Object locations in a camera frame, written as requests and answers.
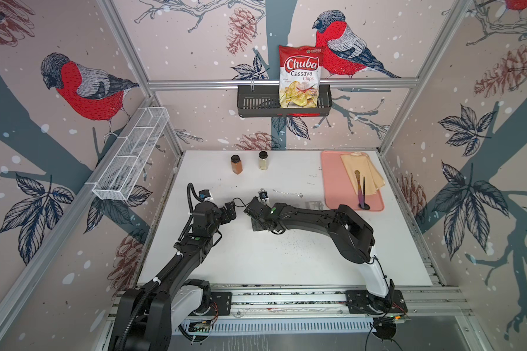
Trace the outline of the white lift-off box lid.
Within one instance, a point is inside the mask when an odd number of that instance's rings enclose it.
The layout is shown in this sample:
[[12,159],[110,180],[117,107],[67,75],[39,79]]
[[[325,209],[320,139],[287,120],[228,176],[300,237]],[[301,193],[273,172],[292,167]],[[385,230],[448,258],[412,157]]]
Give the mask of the white lift-off box lid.
[[307,209],[323,211],[325,205],[322,201],[308,201],[305,203]]

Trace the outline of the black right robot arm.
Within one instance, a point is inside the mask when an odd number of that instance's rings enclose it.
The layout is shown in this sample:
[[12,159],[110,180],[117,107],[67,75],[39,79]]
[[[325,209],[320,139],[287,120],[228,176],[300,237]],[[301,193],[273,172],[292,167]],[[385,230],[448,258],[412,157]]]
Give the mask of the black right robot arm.
[[254,231],[282,235],[288,230],[318,233],[332,239],[340,255],[358,266],[365,280],[365,301],[349,306],[362,314],[387,314],[393,307],[394,282],[387,278],[376,255],[373,228],[347,205],[338,209],[302,209],[286,203],[268,206],[253,198],[244,212]]

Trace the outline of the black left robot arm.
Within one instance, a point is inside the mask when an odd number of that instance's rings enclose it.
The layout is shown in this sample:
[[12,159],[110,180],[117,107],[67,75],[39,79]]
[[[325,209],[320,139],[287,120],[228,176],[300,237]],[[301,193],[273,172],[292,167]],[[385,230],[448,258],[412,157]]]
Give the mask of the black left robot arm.
[[186,189],[190,216],[179,234],[174,257],[150,281],[127,290],[121,297],[109,350],[167,350],[171,343],[177,312],[172,303],[186,285],[190,274],[203,263],[217,241],[220,226],[237,218],[233,202],[218,207],[209,201],[210,191]]

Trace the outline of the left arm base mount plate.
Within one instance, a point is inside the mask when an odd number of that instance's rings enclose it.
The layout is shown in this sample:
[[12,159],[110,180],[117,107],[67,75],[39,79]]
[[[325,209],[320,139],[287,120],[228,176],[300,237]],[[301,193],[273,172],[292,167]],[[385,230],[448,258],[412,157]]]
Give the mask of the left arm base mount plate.
[[207,294],[203,294],[200,307],[191,312],[190,316],[203,318],[229,316],[231,298],[230,292],[212,292],[210,298]]

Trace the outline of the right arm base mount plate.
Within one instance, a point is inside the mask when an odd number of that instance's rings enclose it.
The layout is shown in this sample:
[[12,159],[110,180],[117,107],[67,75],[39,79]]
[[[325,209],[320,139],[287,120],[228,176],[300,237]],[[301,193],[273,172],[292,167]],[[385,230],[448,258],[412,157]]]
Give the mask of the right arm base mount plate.
[[382,314],[407,314],[408,308],[400,290],[392,292],[392,298],[380,298],[369,294],[367,290],[345,291],[345,305],[351,314],[369,314],[381,316]]

